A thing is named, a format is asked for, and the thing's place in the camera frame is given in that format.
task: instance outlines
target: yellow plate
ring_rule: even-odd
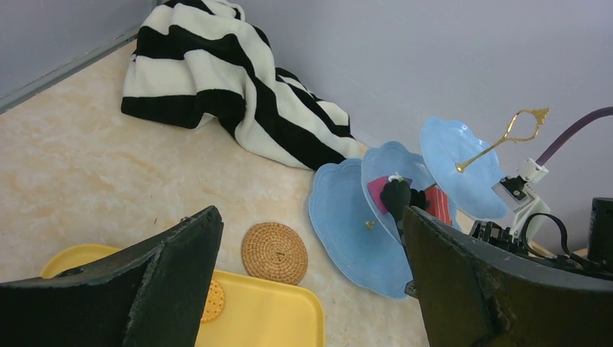
[[[81,244],[59,252],[40,276],[51,278],[73,267],[119,251],[102,244]],[[202,323],[195,347],[323,347],[324,311],[305,288],[215,270],[226,292],[226,306],[212,322]]]

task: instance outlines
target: beige tabletop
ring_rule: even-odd
[[[426,346],[417,300],[359,288],[330,261],[308,217],[313,172],[248,153],[216,121],[188,130],[120,112],[133,50],[0,115],[0,281],[34,277],[75,244],[127,247],[215,205],[221,270],[245,274],[239,247],[256,223],[298,232],[309,252],[300,286],[324,306],[329,346]]]

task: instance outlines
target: brown coaster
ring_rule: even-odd
[[[300,236],[279,223],[260,223],[249,229],[241,255],[250,276],[286,284],[298,284],[309,265]]]
[[[216,280],[211,280],[209,294],[207,295],[207,303],[205,304],[205,312],[202,314],[200,322],[206,323],[217,318],[223,311],[225,305],[226,295],[223,292],[223,287]]]

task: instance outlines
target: light blue tray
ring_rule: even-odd
[[[349,280],[363,288],[401,299],[413,274],[402,246],[374,220],[360,185],[361,160],[326,164],[315,174],[309,215],[328,255]]]
[[[419,133],[421,152],[441,190],[464,212],[475,218],[502,218],[507,205],[494,193],[504,176],[498,157],[491,151],[468,166],[464,173],[455,168],[489,147],[461,121],[429,118]]]
[[[392,141],[387,142],[379,148],[371,148],[366,152],[362,162],[361,187],[366,201],[373,211],[383,228],[400,243],[400,236],[396,228],[396,223],[391,213],[381,213],[374,203],[368,183],[382,176],[389,176],[398,173],[402,177],[412,179],[411,188],[423,190],[434,183],[434,178],[424,162],[421,155],[409,152],[401,143]],[[458,209],[451,200],[449,201],[449,215],[452,225],[460,229],[458,222],[455,221],[455,214]]]

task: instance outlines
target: striped towel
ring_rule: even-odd
[[[224,0],[172,0],[138,32],[121,111],[189,129],[219,119],[246,150],[318,169],[358,157],[349,116],[275,68],[266,35]]]

